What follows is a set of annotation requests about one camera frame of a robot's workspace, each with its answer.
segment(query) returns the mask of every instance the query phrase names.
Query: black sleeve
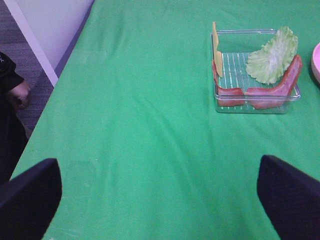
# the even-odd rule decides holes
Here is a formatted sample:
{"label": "black sleeve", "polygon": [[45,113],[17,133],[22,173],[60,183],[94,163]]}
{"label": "black sleeve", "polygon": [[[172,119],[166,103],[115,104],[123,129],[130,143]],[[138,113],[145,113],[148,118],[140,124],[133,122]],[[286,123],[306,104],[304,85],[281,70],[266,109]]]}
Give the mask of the black sleeve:
{"label": "black sleeve", "polygon": [[0,52],[0,92],[6,93],[23,82],[23,78],[15,72],[16,64],[4,53]]}

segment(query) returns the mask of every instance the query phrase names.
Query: person's hand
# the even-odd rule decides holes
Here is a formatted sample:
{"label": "person's hand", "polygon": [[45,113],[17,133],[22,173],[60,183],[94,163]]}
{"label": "person's hand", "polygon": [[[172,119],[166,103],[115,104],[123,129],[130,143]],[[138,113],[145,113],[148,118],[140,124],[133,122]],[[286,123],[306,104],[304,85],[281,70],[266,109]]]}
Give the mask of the person's hand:
{"label": "person's hand", "polygon": [[5,93],[15,111],[25,109],[31,100],[31,87],[26,80]]}

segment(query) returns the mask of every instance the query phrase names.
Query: white wall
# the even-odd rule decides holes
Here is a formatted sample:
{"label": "white wall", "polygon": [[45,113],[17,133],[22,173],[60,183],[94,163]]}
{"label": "white wall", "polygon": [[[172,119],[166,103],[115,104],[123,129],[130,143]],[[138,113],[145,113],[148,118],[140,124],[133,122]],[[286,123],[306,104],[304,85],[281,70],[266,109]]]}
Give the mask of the white wall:
{"label": "white wall", "polygon": [[4,1],[55,85],[94,0]]}

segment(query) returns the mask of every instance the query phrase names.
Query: white baseboard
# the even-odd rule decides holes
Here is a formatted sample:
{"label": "white baseboard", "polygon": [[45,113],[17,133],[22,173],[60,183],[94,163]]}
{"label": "white baseboard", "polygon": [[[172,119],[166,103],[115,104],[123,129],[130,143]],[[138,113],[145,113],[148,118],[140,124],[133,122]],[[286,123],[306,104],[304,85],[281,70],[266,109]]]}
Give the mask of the white baseboard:
{"label": "white baseboard", "polygon": [[26,41],[31,47],[33,53],[35,54],[37,60],[39,61],[41,67],[49,78],[52,86],[55,86],[58,81],[58,76],[50,64],[45,52],[42,50],[35,34],[33,33],[31,27],[29,26],[23,12],[21,11],[19,5],[15,0],[4,0],[7,8],[9,9],[11,15],[19,26],[22,34],[24,35]]}

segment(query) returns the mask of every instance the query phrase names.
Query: person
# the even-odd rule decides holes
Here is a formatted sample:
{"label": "person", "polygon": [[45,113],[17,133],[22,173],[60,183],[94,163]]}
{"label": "person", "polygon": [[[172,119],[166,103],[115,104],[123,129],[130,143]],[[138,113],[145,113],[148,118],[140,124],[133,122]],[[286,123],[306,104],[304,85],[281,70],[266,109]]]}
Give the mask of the person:
{"label": "person", "polygon": [[0,185],[10,180],[28,142],[16,112],[31,100],[29,83],[16,73],[16,64],[0,52]]}

